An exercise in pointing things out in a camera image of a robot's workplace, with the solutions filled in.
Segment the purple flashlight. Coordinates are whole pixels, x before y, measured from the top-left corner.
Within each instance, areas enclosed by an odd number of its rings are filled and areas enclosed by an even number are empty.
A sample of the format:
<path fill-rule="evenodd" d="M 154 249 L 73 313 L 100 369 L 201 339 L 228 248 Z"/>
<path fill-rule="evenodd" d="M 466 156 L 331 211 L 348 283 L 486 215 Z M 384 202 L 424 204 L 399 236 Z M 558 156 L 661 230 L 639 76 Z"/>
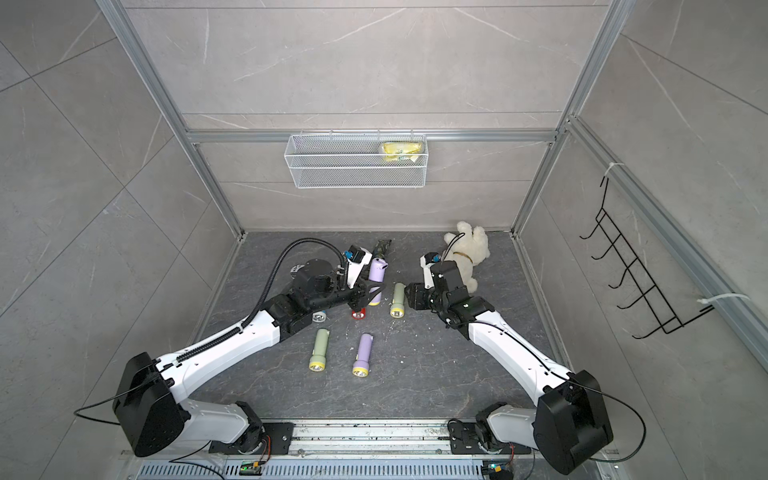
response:
<path fill-rule="evenodd" d="M 356 377 L 364 378 L 369 375 L 370 356 L 372 351 L 374 337 L 369 333 L 364 333 L 360 337 L 356 360 L 353 364 L 352 372 Z"/>
<path fill-rule="evenodd" d="M 381 258 L 374 258 L 371 262 L 368 280 L 375 283 L 373 291 L 376 295 L 370 300 L 370 306 L 376 306 L 381 303 L 384 288 L 383 281 L 387 267 L 388 263 Z"/>

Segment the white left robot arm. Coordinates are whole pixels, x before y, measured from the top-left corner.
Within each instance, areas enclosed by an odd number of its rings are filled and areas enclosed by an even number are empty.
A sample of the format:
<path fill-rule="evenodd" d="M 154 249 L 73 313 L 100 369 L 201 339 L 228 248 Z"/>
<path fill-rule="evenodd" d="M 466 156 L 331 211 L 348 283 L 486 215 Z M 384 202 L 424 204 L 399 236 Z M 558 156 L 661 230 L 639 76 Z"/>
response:
<path fill-rule="evenodd" d="M 135 456 L 185 442 L 230 454 L 265 447 L 265 427 L 248 403 L 223 405 L 191 396 L 223 371 L 309 326 L 315 313 L 343 304 L 354 312 L 366 307 L 381 288 L 361 276 L 372 253 L 357 246 L 334 253 L 338 265 L 309 260 L 280 294 L 261 294 L 249 315 L 228 328 L 157 358 L 142 352 L 127 361 L 112 410 Z"/>

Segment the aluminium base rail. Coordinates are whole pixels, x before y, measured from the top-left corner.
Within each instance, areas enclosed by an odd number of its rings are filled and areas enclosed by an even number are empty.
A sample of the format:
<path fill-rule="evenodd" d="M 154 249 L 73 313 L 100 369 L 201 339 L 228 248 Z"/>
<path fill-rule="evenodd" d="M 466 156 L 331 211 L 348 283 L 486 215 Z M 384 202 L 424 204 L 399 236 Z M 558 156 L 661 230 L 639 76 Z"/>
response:
<path fill-rule="evenodd" d="M 543 455 L 480 445 L 472 420 L 270 420 L 270 445 L 250 455 L 210 446 L 137 458 L 113 479 L 558 479 Z"/>

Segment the green flashlight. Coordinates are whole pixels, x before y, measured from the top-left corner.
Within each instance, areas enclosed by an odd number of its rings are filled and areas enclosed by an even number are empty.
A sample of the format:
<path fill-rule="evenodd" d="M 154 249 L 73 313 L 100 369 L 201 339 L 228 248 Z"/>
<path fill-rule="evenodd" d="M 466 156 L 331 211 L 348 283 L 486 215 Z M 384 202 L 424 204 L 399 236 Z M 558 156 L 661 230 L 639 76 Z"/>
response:
<path fill-rule="evenodd" d="M 406 286 L 401 282 L 397 282 L 394 285 L 393 297 L 392 297 L 392 302 L 390 307 L 390 316 L 392 318 L 399 319 L 399 318 L 403 318 L 405 315 L 405 307 L 406 307 L 405 288 Z"/>
<path fill-rule="evenodd" d="M 321 372 L 326 368 L 326 354 L 328 349 L 330 332 L 321 328 L 317 331 L 312 354 L 309 360 L 309 369 L 313 372 Z"/>

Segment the white plush toy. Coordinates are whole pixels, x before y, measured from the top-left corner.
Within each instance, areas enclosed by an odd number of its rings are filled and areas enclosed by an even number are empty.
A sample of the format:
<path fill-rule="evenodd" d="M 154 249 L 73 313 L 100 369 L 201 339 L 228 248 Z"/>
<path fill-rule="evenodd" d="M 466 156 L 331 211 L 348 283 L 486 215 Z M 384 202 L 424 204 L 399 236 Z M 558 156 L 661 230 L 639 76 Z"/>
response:
<path fill-rule="evenodd" d="M 456 229 L 456 233 L 448 232 L 443 236 L 447 250 L 445 258 L 457 264 L 463 284 L 473 294 L 478 288 L 473 269 L 490 257 L 489 240 L 482 226 L 472 227 L 460 221 Z"/>

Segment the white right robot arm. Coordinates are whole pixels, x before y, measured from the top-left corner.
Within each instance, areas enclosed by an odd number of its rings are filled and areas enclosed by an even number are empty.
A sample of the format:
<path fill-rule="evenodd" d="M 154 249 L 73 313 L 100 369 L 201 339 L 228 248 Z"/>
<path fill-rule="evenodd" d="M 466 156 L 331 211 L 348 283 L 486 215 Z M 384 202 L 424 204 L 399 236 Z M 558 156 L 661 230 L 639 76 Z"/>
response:
<path fill-rule="evenodd" d="M 523 387 L 534 406 L 496 403 L 477 414 L 479 448 L 508 444 L 537 450 L 567 475 L 610 444 L 614 434 L 600 385 L 587 371 L 571 372 L 518 334 L 485 299 L 469 294 L 456 262 L 436 254 L 420 259 L 424 279 L 405 288 L 408 304 L 429 310 L 489 353 Z"/>

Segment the yellow item in basket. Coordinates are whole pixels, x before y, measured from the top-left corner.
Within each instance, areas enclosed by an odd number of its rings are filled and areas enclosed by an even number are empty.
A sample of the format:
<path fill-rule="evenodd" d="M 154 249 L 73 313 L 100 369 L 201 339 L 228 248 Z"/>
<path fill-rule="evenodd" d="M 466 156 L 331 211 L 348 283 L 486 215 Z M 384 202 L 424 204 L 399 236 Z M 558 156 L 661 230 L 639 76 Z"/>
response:
<path fill-rule="evenodd" d="M 385 162 L 416 163 L 424 155 L 424 143 L 414 141 L 383 142 L 378 147 L 378 152 Z"/>

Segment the dark floral bow tie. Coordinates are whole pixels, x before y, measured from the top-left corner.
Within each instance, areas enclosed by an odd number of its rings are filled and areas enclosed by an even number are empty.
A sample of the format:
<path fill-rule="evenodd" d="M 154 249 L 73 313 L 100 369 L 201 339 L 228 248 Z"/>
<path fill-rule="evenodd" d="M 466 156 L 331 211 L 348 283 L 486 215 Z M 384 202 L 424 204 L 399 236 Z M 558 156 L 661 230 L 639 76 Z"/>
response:
<path fill-rule="evenodd" d="M 373 257 L 375 259 L 385 260 L 387 257 L 388 251 L 391 247 L 391 244 L 392 244 L 391 239 L 378 240 L 372 252 Z"/>

